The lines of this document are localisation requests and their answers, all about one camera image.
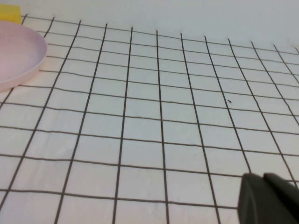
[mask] black grid line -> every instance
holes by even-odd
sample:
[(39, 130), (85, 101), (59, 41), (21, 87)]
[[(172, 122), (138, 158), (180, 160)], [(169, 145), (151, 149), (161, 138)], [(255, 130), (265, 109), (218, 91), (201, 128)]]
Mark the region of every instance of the black grid line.
[[(206, 48), (207, 48), (207, 51), (208, 51), (208, 53), (210, 53), (210, 50), (209, 50), (209, 46), (208, 46), (207, 40), (206, 40)], [(224, 92), (223, 92), (223, 90), (222, 90), (222, 87), (221, 87), (221, 84), (220, 84), (220, 81), (219, 81), (219, 78), (218, 78), (218, 75), (217, 75), (216, 69), (215, 69), (215, 67), (214, 67), (214, 63), (213, 63), (213, 60), (212, 60), (212, 57), (211, 57), (211, 55), (210, 55), (210, 60), (211, 60), (211, 63), (212, 63), (212, 66), (213, 66), (213, 69), (214, 69), (215, 75), (216, 75), (216, 77), (217, 77), (218, 85), (219, 85), (219, 87), (220, 87), (220, 89), (221, 89), (222, 96), (223, 96), (223, 99), (224, 99), (224, 102), (225, 102), (225, 105), (226, 105), (226, 108), (227, 108), (227, 111), (228, 111), (228, 114), (229, 114), (230, 120), (231, 120), (231, 122), (232, 122), (232, 124), (233, 124), (234, 130), (235, 130), (235, 134), (236, 134), (236, 136), (237, 136), (237, 138), (238, 138), (238, 141), (239, 141), (239, 144), (240, 144), (240, 147), (241, 147), (241, 150), (242, 150), (242, 153), (243, 153), (244, 159), (245, 159), (245, 161), (246, 161), (246, 164), (247, 164), (248, 170), (249, 170), (249, 172), (251, 173), (251, 169), (250, 169), (250, 166), (249, 166), (249, 163), (248, 163), (248, 160), (247, 160), (246, 154), (245, 154), (245, 152), (244, 152), (244, 149), (243, 149), (243, 146), (242, 146), (242, 143), (241, 143), (241, 140), (240, 140), (239, 134), (238, 134), (238, 132), (237, 132), (237, 129), (236, 129), (236, 127), (235, 127), (235, 123), (234, 123), (233, 117), (232, 117), (232, 115), (231, 115), (231, 113), (230, 113), (230, 110), (229, 110), (229, 107), (228, 107), (228, 102), (227, 102), (227, 100), (226, 100), (226, 98), (225, 98), (225, 95), (224, 95)]]
[[(234, 150), (234, 149), (225, 149), (225, 150), (232, 150), (232, 151), (241, 151), (241, 150)], [(259, 151), (249, 151), (245, 150), (246, 152), (254, 152), (254, 153), (262, 153), (262, 154), (273, 154), (273, 155), (280, 155), (280, 153), (269, 153), (269, 152), (259, 152)], [(9, 155), (9, 154), (0, 154), (2, 157), (14, 157), (14, 158), (21, 158), (20, 155)], [(38, 158), (38, 157), (31, 157), (31, 156), (25, 156), (25, 159), (29, 160), (37, 160), (37, 161), (66, 161), (69, 162), (71, 159), (48, 159), (48, 158)], [(85, 161), (85, 160), (78, 160), (74, 159), (73, 162), (80, 162), (80, 163), (88, 163), (88, 164), (97, 164), (97, 165), (104, 165), (104, 166), (113, 166), (117, 167), (118, 164), (115, 163), (107, 163), (107, 162), (97, 162), (97, 161)], [(182, 173), (194, 173), (194, 174), (205, 174), (205, 175), (216, 175), (216, 176), (227, 176), (227, 177), (239, 177), (242, 178), (242, 175), (232, 175), (232, 174), (221, 174), (221, 173), (211, 173), (211, 172), (203, 172), (203, 171), (194, 171), (194, 170), (185, 170), (185, 169), (172, 169), (172, 168), (159, 168), (159, 167), (143, 167), (143, 166), (135, 166), (135, 165), (127, 165), (127, 164), (121, 164), (121, 167), (129, 167), (129, 168), (137, 168), (137, 169), (152, 169), (152, 170), (166, 170), (166, 171), (176, 171), (176, 172), (182, 172)], [(299, 182), (299, 180), (286, 180), (288, 182)]]
[[(235, 56), (235, 53), (234, 53), (234, 51), (233, 51), (233, 47), (232, 47), (231, 45), (230, 45), (230, 48), (231, 48), (231, 50), (232, 50), (233, 55)], [(272, 130), (270, 129), (270, 126), (268, 125), (268, 122), (267, 122), (267, 120), (266, 120), (266, 118), (265, 118), (265, 116), (264, 116), (264, 114), (263, 114), (263, 112), (262, 112), (262, 110), (261, 110), (261, 108), (260, 108), (260, 106), (259, 106), (259, 104), (258, 104), (258, 102), (257, 102), (257, 100), (256, 100), (256, 98), (255, 98), (255, 96), (253, 95), (253, 92), (252, 92), (252, 90), (251, 90), (251, 87), (249, 86), (249, 84), (248, 84), (248, 82), (247, 82), (247, 80), (246, 80), (246, 77), (245, 77), (245, 75), (244, 75), (244, 73), (243, 73), (243, 71), (242, 71), (242, 69), (241, 69), (241, 67), (240, 67), (240, 65), (239, 65), (239, 62), (238, 62), (237, 58), (235, 58), (235, 61), (237, 62), (238, 66), (239, 66), (239, 68), (240, 68), (240, 71), (241, 71), (241, 73), (242, 73), (242, 75), (243, 75), (243, 77), (244, 77), (244, 79), (245, 79), (245, 81), (246, 81), (246, 84), (247, 84), (247, 86), (248, 86), (248, 88), (249, 88), (249, 90), (250, 90), (250, 92), (251, 92), (251, 95), (252, 95), (253, 99), (254, 99), (255, 102), (256, 102), (256, 105), (257, 105), (257, 107), (258, 107), (258, 109), (259, 109), (259, 111), (260, 111), (260, 113), (261, 113), (261, 115), (262, 115), (262, 117), (263, 117), (263, 120), (264, 120), (264, 122), (265, 122), (265, 124), (266, 124), (268, 130), (270, 131), (270, 134), (271, 134), (271, 136), (272, 136), (272, 138), (273, 138), (273, 140), (274, 140), (274, 143), (275, 143), (275, 145), (276, 145), (276, 147), (277, 147), (277, 149), (278, 149), (278, 151), (279, 151), (279, 154), (281, 155), (281, 158), (283, 159), (283, 161), (284, 161), (284, 163), (285, 163), (285, 166), (286, 166), (286, 168), (288, 169), (288, 172), (289, 172), (289, 174), (290, 174), (290, 176), (291, 176), (291, 178), (292, 178), (292, 180), (293, 180), (295, 186), (298, 188), (298, 186), (297, 186), (296, 183), (295, 183), (295, 179), (294, 179), (294, 177), (293, 177), (293, 174), (292, 174), (292, 172), (291, 172), (291, 169), (289, 168), (288, 164), (286, 163), (286, 160), (285, 160), (284, 156), (283, 156), (282, 153), (281, 153), (280, 147), (279, 147), (278, 143), (276, 142), (276, 139), (275, 139), (275, 137), (274, 137), (274, 135), (273, 135), (273, 132), (272, 132)]]
[(167, 176), (166, 176), (166, 159), (164, 145), (164, 129), (163, 129), (163, 113), (162, 113), (162, 98), (161, 98), (161, 83), (160, 83), (160, 65), (159, 65), (159, 42), (158, 31), (156, 31), (157, 42), (157, 66), (158, 66), (158, 82), (159, 82), (159, 104), (160, 104), (160, 119), (161, 119), (161, 140), (162, 140), (162, 156), (163, 156), (163, 175), (164, 175), (164, 192), (166, 205), (166, 223), (169, 224), (169, 208), (168, 208), (168, 192), (167, 192)]
[[(185, 59), (186, 71), (187, 71), (187, 74), (189, 74), (189, 72), (188, 72), (188, 65), (187, 65), (187, 61), (186, 61), (186, 56), (185, 56), (185, 52), (184, 52), (184, 44), (183, 44), (183, 36), (182, 36), (182, 34), (181, 34), (181, 42), (182, 42), (182, 50), (183, 50), (183, 54), (184, 54), (184, 59)], [(191, 96), (192, 96), (194, 112), (195, 112), (196, 121), (197, 121), (197, 127), (198, 127), (198, 131), (199, 131), (199, 137), (200, 137), (200, 141), (201, 141), (201, 144), (202, 144), (202, 151), (203, 151), (203, 154), (204, 154), (204, 157), (205, 157), (206, 170), (207, 170), (208, 177), (209, 177), (211, 192), (212, 192), (212, 196), (213, 196), (213, 202), (214, 202), (214, 205), (216, 207), (217, 220), (218, 220), (218, 223), (221, 224), (220, 216), (219, 216), (219, 211), (218, 211), (218, 208), (217, 208), (217, 202), (216, 202), (216, 196), (215, 196), (215, 192), (214, 192), (213, 182), (212, 182), (212, 178), (211, 178), (211, 174), (210, 174), (208, 160), (207, 160), (207, 157), (206, 157), (206, 149), (205, 149), (204, 141), (203, 141), (202, 134), (201, 134), (201, 129), (200, 129), (200, 125), (199, 125), (199, 119), (198, 119), (198, 115), (197, 115), (197, 110), (196, 110), (196, 106), (195, 106), (195, 100), (194, 100), (194, 95), (193, 95), (192, 85), (191, 85), (191, 80), (190, 80), (190, 76), (189, 75), (188, 75), (188, 81), (189, 81), (189, 87), (190, 87), (190, 92), (191, 92)]]
[(275, 47), (275, 50), (277, 51), (277, 53), (278, 53), (279, 57), (281, 58), (282, 62), (285, 64), (286, 68), (289, 70), (289, 72), (293, 75), (293, 77), (295, 78), (295, 80), (296, 80), (297, 83), (299, 84), (298, 79), (294, 76), (294, 74), (293, 74), (292, 71), (290, 70), (289, 66), (287, 65), (288, 63), (286, 63), (286, 62), (284, 61), (284, 59), (282, 58), (280, 52), (277, 50), (276, 46), (275, 46), (274, 44), (273, 44), (273, 46)]
[[(103, 40), (105, 39), (106, 30), (107, 30), (107, 24), (106, 24), (106, 28), (105, 28)], [(62, 194), (61, 194), (61, 197), (60, 197), (60, 201), (59, 201), (58, 210), (57, 210), (57, 214), (56, 214), (56, 217), (55, 217), (54, 224), (57, 224), (58, 219), (59, 219), (59, 214), (60, 214), (62, 202), (63, 202), (63, 199), (64, 199), (66, 185), (67, 185), (67, 182), (69, 180), (69, 176), (70, 176), (70, 172), (71, 172), (71, 167), (72, 167), (72, 164), (73, 164), (73, 161), (74, 161), (74, 157), (75, 157), (75, 154), (76, 154), (76, 150), (77, 150), (77, 147), (78, 147), (79, 139), (80, 139), (82, 128), (83, 128), (83, 123), (84, 123), (85, 116), (86, 116), (86, 111), (87, 111), (87, 108), (88, 108), (88, 103), (89, 103), (89, 100), (90, 100), (91, 92), (93, 90), (93, 83), (94, 83), (95, 75), (96, 75), (97, 69), (98, 69), (98, 64), (99, 64), (99, 60), (100, 60), (100, 56), (101, 56), (101, 50), (100, 50), (99, 55), (98, 55), (97, 65), (95, 67), (95, 71), (94, 71), (94, 75), (93, 75), (93, 80), (92, 80), (92, 83), (91, 83), (91, 86), (90, 86), (90, 90), (89, 90), (89, 93), (88, 93), (88, 98), (87, 98), (87, 101), (86, 101), (85, 110), (84, 110), (83, 117), (82, 117), (82, 120), (81, 120), (80, 129), (79, 129), (79, 133), (78, 133), (78, 136), (77, 136), (76, 144), (75, 144), (75, 147), (74, 147), (74, 150), (73, 150), (73, 153), (72, 153), (72, 156), (71, 156), (71, 161), (70, 161), (70, 164), (69, 164), (69, 168), (68, 168), (68, 171), (67, 171), (67, 174), (66, 174), (66, 178), (65, 178), (65, 182), (64, 182), (64, 187), (63, 187)]]
[[(256, 56), (260, 59), (260, 56), (258, 55), (256, 48), (253, 45), (253, 42), (251, 42), (253, 49), (255, 50)], [(271, 79), (271, 81), (273, 82), (273, 84), (275, 85), (276, 90), (278, 91), (278, 93), (280, 94), (281, 98), (283, 99), (283, 101), (285, 102), (285, 104), (287, 105), (290, 113), (292, 114), (292, 116), (294, 117), (295, 122), (297, 123), (297, 125), (299, 126), (299, 122), (297, 121), (297, 119), (295, 118), (293, 111), (291, 110), (289, 104), (286, 101), (286, 98), (283, 97), (283, 95), (281, 94), (281, 92), (279, 91), (279, 88), (277, 87), (277, 84), (274, 82), (274, 80), (272, 79), (271, 75), (269, 74), (268, 70), (266, 69), (265, 65), (263, 64), (263, 62), (260, 60), (262, 66), (264, 67), (265, 71), (267, 72), (269, 78)]]
[[(39, 119), (38, 119), (38, 121), (37, 121), (37, 123), (36, 123), (36, 126), (35, 126), (35, 128), (34, 128), (32, 134), (31, 134), (31, 136), (30, 136), (29, 142), (28, 142), (28, 144), (27, 144), (27, 146), (26, 146), (26, 148), (25, 148), (25, 150), (24, 150), (24, 152), (23, 152), (23, 155), (22, 155), (22, 157), (21, 157), (21, 159), (20, 159), (20, 161), (19, 161), (19, 163), (18, 163), (18, 166), (17, 166), (17, 168), (16, 168), (16, 170), (15, 170), (15, 172), (14, 172), (14, 176), (13, 176), (13, 178), (12, 178), (10, 184), (9, 184), (8, 189), (11, 189), (11, 187), (12, 187), (12, 185), (13, 185), (13, 183), (14, 183), (14, 180), (15, 180), (16, 175), (17, 175), (17, 173), (18, 173), (18, 171), (19, 171), (19, 169), (20, 169), (20, 166), (21, 166), (21, 163), (22, 163), (22, 161), (23, 161), (23, 159), (24, 159), (24, 156), (26, 155), (26, 152), (27, 152), (27, 150), (28, 150), (28, 148), (29, 148), (29, 145), (30, 145), (30, 143), (31, 143), (31, 141), (32, 141), (32, 139), (33, 139), (33, 136), (34, 136), (34, 134), (35, 134), (35, 132), (36, 132), (36, 130), (37, 130), (37, 127), (38, 127), (38, 125), (39, 125), (39, 122), (40, 122), (41, 119), (42, 119), (42, 116), (43, 116), (43, 113), (44, 113), (44, 111), (45, 111), (45, 108), (46, 108), (46, 106), (47, 106), (47, 104), (48, 104), (48, 101), (49, 101), (49, 99), (50, 99), (50, 97), (51, 97), (51, 94), (52, 94), (52, 92), (53, 92), (53, 87), (55, 86), (55, 84), (56, 84), (56, 82), (57, 82), (57, 80), (58, 80), (59, 74), (61, 73), (61, 70), (62, 70), (62, 68), (63, 68), (63, 66), (64, 66), (64, 64), (65, 64), (65, 61), (66, 61), (67, 56), (69, 55), (70, 51), (71, 51), (71, 47), (69, 48), (69, 51), (68, 51), (68, 53), (67, 53), (67, 55), (66, 55), (66, 57), (65, 57), (65, 59), (64, 59), (64, 62), (63, 62), (63, 64), (62, 64), (61, 68), (60, 68), (60, 71), (59, 71), (59, 73), (58, 73), (58, 75), (57, 75), (57, 77), (56, 77), (56, 79), (55, 79), (55, 82), (53, 83), (53, 86), (52, 86), (52, 88), (51, 88), (51, 91), (50, 91), (50, 93), (49, 93), (49, 96), (48, 96), (48, 98), (47, 98), (47, 100), (46, 100), (46, 103), (45, 103), (45, 105), (44, 105), (44, 107), (43, 107), (43, 110), (42, 110), (42, 112), (41, 112), (41, 114), (40, 114), (40, 116), (39, 116)], [(3, 199), (2, 199), (2, 202), (1, 202), (1, 204), (0, 204), (0, 211), (1, 211), (1, 209), (2, 209), (2, 207), (3, 207), (3, 204), (4, 204), (4, 202), (5, 202), (6, 198), (7, 198), (7, 195), (8, 195), (8, 192), (6, 192), (6, 194), (4, 195), (4, 197), (3, 197)]]
[(117, 167), (117, 179), (116, 179), (116, 187), (115, 187), (115, 199), (114, 199), (112, 224), (115, 224), (115, 220), (116, 220), (118, 187), (119, 187), (119, 183), (120, 183), (120, 174), (121, 174), (122, 143), (123, 143), (123, 134), (124, 134), (124, 128), (125, 128), (125, 115), (126, 115), (126, 104), (127, 104), (127, 94), (128, 94), (128, 80), (129, 80), (129, 71), (130, 71), (132, 35), (133, 35), (133, 27), (131, 28), (131, 37), (130, 37), (130, 48), (129, 48), (129, 57), (128, 57), (128, 70), (127, 70), (127, 81), (126, 81), (126, 91), (125, 91), (125, 99), (124, 99), (124, 106), (123, 106), (123, 117), (122, 117), (122, 125), (121, 125), (121, 143), (120, 143), (120, 152), (119, 152), (118, 167)]

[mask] white surface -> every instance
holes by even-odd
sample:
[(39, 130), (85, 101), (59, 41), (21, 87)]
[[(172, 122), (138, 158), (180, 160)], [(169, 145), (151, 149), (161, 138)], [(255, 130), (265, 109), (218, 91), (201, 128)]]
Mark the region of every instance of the white surface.
[[(26, 19), (24, 24), (35, 29), (47, 30), (49, 27), (44, 26), (50, 25), (49, 21)], [(183, 40), (188, 50), (201, 48), (205, 52), (205, 57), (202, 53), (188, 54), (188, 61), (197, 62), (185, 63), (181, 40), (159, 36), (163, 46), (177, 49), (158, 47), (159, 55), (162, 50), (162, 56), (169, 59), (159, 59), (164, 69), (160, 72), (160, 91), (157, 59), (150, 58), (147, 63), (149, 58), (139, 55), (156, 57), (155, 35), (132, 33), (135, 42), (154, 46), (132, 44), (136, 68), (129, 70), (122, 57), (111, 57), (121, 52), (128, 59), (129, 44), (104, 41), (109, 54), (100, 55), (95, 72), (102, 41), (93, 39), (95, 42), (87, 46), (91, 50), (80, 47), (86, 48), (89, 38), (102, 38), (99, 35), (103, 35), (103, 29), (81, 25), (81, 37), (76, 37), (74, 43), (78, 38), (80, 41), (68, 55), (73, 59), (68, 57), (61, 68), (74, 37), (53, 37), (52, 28), (68, 35), (76, 32), (73, 25), (54, 21), (46, 39), (49, 46), (55, 47), (46, 58), (43, 71), (10, 94), (0, 93), (0, 200), (5, 200), (0, 223), (52, 224), (60, 211), (59, 224), (95, 220), (110, 224), (113, 214), (117, 224), (165, 224), (168, 209), (170, 223), (218, 224), (218, 212), (222, 224), (238, 224), (241, 176), (249, 168), (259, 175), (275, 172), (291, 182), (288, 166), (299, 182), (299, 125), (295, 120), (299, 117), (299, 101), (292, 99), (297, 98), (299, 72), (276, 72), (276, 68), (291, 65), (284, 64), (280, 57), (274, 58), (276, 51), (263, 52), (264, 59), (260, 61), (252, 48), (234, 46), (238, 55), (251, 58), (236, 58), (243, 60), (243, 77), (232, 63), (235, 58), (229, 45), (208, 43), (218, 79), (211, 61), (206, 61), (206, 43)], [(128, 34), (107, 29), (110, 40), (128, 41)], [(299, 53), (290, 53), (282, 57), (291, 55), (292, 63), (299, 64)], [(215, 59), (215, 54), (223, 55)], [(269, 62), (268, 57), (279, 59), (271, 61), (275, 66), (269, 74), (261, 63)], [(102, 59), (111, 65), (102, 64)], [(233, 67), (220, 66), (226, 62)], [(145, 66), (151, 70), (141, 69)], [(23, 154), (25, 158), (19, 164)], [(222, 208), (215, 207), (214, 201)]]

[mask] grid square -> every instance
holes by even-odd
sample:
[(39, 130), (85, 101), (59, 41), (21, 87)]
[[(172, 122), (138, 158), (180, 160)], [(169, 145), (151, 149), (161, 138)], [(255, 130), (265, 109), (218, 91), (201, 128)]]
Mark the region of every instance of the grid square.
[(34, 129), (42, 108), (4, 104), (0, 110), (0, 125)]
[(165, 48), (159, 48), (159, 58), (160, 59), (169, 59), (169, 60), (178, 60), (184, 62), (184, 54), (182, 50), (171, 50)]
[(230, 109), (254, 110), (259, 111), (252, 96), (224, 93)]
[(196, 123), (193, 105), (162, 103), (163, 120), (175, 120)]
[(105, 40), (130, 43), (131, 32), (107, 28)]
[(250, 128), (258, 130), (268, 130), (268, 127), (259, 112), (252, 111), (230, 111), (235, 123), (235, 127), (238, 128)]
[(208, 46), (211, 54), (233, 56), (232, 50), (229, 45), (209, 43)]
[(124, 140), (121, 163), (131, 166), (163, 168), (162, 144)]
[(32, 131), (0, 128), (0, 154), (22, 155)]
[(244, 77), (239, 68), (227, 68), (216, 66), (215, 70), (219, 78), (234, 78), (244, 80)]
[(285, 156), (286, 163), (293, 174), (296, 181), (299, 181), (299, 157), (298, 156)]
[(262, 60), (273, 60), (273, 61), (281, 62), (281, 58), (279, 57), (279, 54), (275, 51), (257, 49), (256, 52)]
[(241, 149), (233, 128), (200, 125), (200, 129), (205, 146)]
[(121, 167), (118, 196), (145, 200), (165, 200), (162, 170)]
[(55, 87), (63, 90), (89, 92), (92, 78), (61, 73)]
[(68, 60), (78, 59), (90, 62), (97, 62), (99, 57), (99, 52), (95, 50), (86, 50), (80, 48), (72, 48), (69, 55)]
[(110, 51), (115, 53), (128, 54), (130, 44), (104, 41), (102, 52)]
[(129, 81), (158, 84), (158, 72), (153, 70), (130, 68)]
[(256, 100), (263, 112), (291, 114), (283, 99), (256, 97)]
[(104, 32), (105, 32), (104, 28), (90, 27), (81, 24), (77, 36), (87, 36), (90, 38), (102, 38), (104, 36)]
[(158, 64), (155, 58), (131, 56), (130, 67), (157, 70)]
[(82, 134), (99, 135), (99, 136), (121, 136), (122, 117), (86, 114), (82, 127)]
[(164, 224), (166, 223), (165, 204), (118, 201), (115, 223), (116, 224), (132, 224), (132, 223)]
[(60, 111), (47, 108), (44, 110), (37, 129), (78, 133), (82, 117), (83, 113), (81, 112)]
[(36, 76), (24, 82), (23, 85), (52, 87), (57, 75), (57, 72), (39, 71)]
[(272, 131), (299, 133), (299, 126), (292, 116), (264, 114)]
[(271, 75), (274, 83), (276, 84), (299, 86), (297, 79), (292, 75), (287, 75), (283, 73), (274, 73), (274, 72), (269, 72), (269, 74)]
[(170, 60), (159, 59), (160, 71), (170, 71), (186, 74), (186, 64), (184, 62), (175, 62)]
[(286, 63), (299, 64), (299, 55), (287, 54), (287, 53), (280, 53), (280, 55)]
[(77, 136), (64, 133), (36, 131), (26, 152), (26, 156), (45, 159), (70, 159)]
[(217, 205), (238, 207), (241, 178), (211, 175)]
[(291, 179), (281, 155), (245, 152), (251, 171), (258, 175), (275, 173), (284, 179)]
[(91, 95), (88, 112), (123, 115), (124, 98)]
[(294, 134), (273, 133), (282, 153), (299, 155), (299, 138)]
[(236, 57), (250, 57), (258, 59), (253, 48), (242, 48), (236, 46), (232, 46), (232, 48)]
[(1, 189), (8, 189), (19, 161), (19, 158), (0, 156)]
[(69, 168), (68, 161), (24, 159), (12, 189), (62, 191)]
[(197, 125), (163, 121), (165, 142), (201, 145)]
[(55, 45), (48, 44), (47, 55), (65, 58), (68, 51), (69, 51), (69, 47), (55, 46)]
[(58, 22), (58, 21), (53, 21), (51, 26), (51, 32), (59, 33), (59, 34), (75, 35), (77, 29), (78, 29), (77, 24), (70, 24), (70, 23)]
[(297, 100), (286, 100), (286, 103), (289, 105), (291, 111), (295, 114), (299, 114), (299, 101)]
[(207, 52), (206, 43), (199, 41), (183, 40), (185, 53), (189, 51)]
[(251, 94), (247, 83), (241, 80), (219, 79), (224, 92)]
[(131, 55), (132, 56), (144, 56), (144, 57), (157, 58), (157, 47), (132, 44), (131, 45)]
[(206, 157), (211, 173), (243, 175), (248, 167), (241, 151), (207, 148)]
[(159, 102), (127, 99), (126, 116), (160, 119)]
[(215, 77), (190, 76), (193, 89), (220, 91)]
[(238, 67), (237, 62), (234, 57), (229, 56), (220, 56), (220, 55), (211, 55), (213, 63), (215, 66), (229, 66), (229, 67)]
[(176, 171), (166, 175), (169, 201), (214, 204), (208, 175)]
[(249, 86), (255, 96), (281, 98), (274, 84), (249, 82)]
[(101, 78), (113, 78), (119, 80), (127, 80), (128, 69), (121, 66), (107, 65), (107, 64), (99, 64), (96, 77)]
[(201, 147), (165, 144), (167, 169), (206, 172), (206, 161)]
[(216, 224), (215, 208), (169, 204), (169, 219), (171, 224)]
[(97, 78), (94, 80), (92, 93), (124, 97), (126, 82)]
[(227, 109), (197, 106), (196, 110), (201, 124), (233, 126)]
[(46, 57), (40, 70), (43, 71), (60, 71), (64, 60), (60, 58)]
[(54, 89), (47, 106), (56, 109), (84, 111), (88, 94)]
[(104, 64), (113, 64), (119, 66), (128, 66), (128, 55), (117, 53), (102, 52), (100, 62)]
[(189, 89), (161, 86), (161, 98), (162, 101), (193, 104)]
[(70, 46), (73, 39), (73, 36), (65, 36), (51, 33), (48, 33), (45, 37), (45, 40), (48, 44), (59, 44), (64, 46)]
[(283, 63), (263, 61), (263, 64), (268, 71), (290, 73)]
[(160, 72), (160, 82), (161, 85), (189, 88), (189, 79), (187, 74)]
[(23, 23), (24, 26), (38, 31), (47, 31), (50, 24), (51, 21), (49, 20), (39, 20), (39, 19), (33, 19), (28, 17), (26, 17)]
[(283, 98), (299, 99), (299, 88), (284, 85), (277, 85), (277, 87)]
[(238, 63), (242, 69), (264, 70), (262, 63), (259, 60), (238, 58)]
[(128, 97), (159, 100), (159, 87), (150, 84), (129, 83)]
[(142, 34), (133, 31), (132, 44), (146, 44), (156, 46), (157, 36), (151, 34)]
[(196, 105), (226, 107), (220, 92), (193, 90), (193, 95)]
[(218, 209), (222, 224), (240, 224), (237, 209)]
[(66, 192), (90, 196), (113, 197), (117, 167), (73, 162)]
[(82, 62), (78, 60), (66, 60), (62, 68), (62, 72), (79, 74), (83, 76), (93, 77), (96, 63)]
[(273, 83), (266, 71), (243, 69), (244, 76), (248, 81)]
[(189, 74), (216, 77), (213, 66), (208, 64), (187, 63)]
[(0, 223), (51, 224), (60, 195), (10, 192), (3, 204)]
[(75, 159), (116, 164), (119, 159), (119, 150), (119, 139), (80, 136)]
[(288, 64), (289, 69), (292, 71), (293, 74), (299, 74), (299, 66), (295, 64)]
[(160, 121), (125, 118), (124, 138), (161, 141)]
[(89, 50), (93, 50), (94, 52), (98, 52), (99, 54), (101, 49), (101, 44), (102, 44), (102, 40), (98, 40), (98, 39), (95, 40), (95, 39), (77, 36), (73, 43), (72, 49), (73, 48), (89, 49)]
[(180, 38), (159, 36), (158, 43), (159, 43), (159, 47), (182, 50), (182, 42)]
[(113, 204), (113, 200), (64, 196), (58, 223), (111, 223)]
[(185, 56), (187, 62), (212, 64), (209, 54), (185, 51)]
[(277, 146), (270, 132), (237, 130), (244, 150), (278, 153)]

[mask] yellow object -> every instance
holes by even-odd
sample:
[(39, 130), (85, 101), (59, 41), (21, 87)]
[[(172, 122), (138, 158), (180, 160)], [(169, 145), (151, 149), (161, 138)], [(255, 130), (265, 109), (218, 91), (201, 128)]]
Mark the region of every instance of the yellow object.
[(21, 24), (21, 10), (19, 6), (0, 4), (0, 20)]

